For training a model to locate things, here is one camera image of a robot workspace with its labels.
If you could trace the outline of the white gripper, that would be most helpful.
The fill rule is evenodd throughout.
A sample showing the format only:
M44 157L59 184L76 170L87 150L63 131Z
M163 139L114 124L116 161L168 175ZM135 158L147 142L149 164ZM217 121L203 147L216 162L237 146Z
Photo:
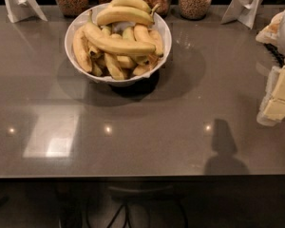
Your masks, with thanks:
M285 56L285 10L272 18L269 25L257 34L256 40L277 47L277 51ZM285 118L285 66L272 67L265 92L256 121L262 125L275 126Z

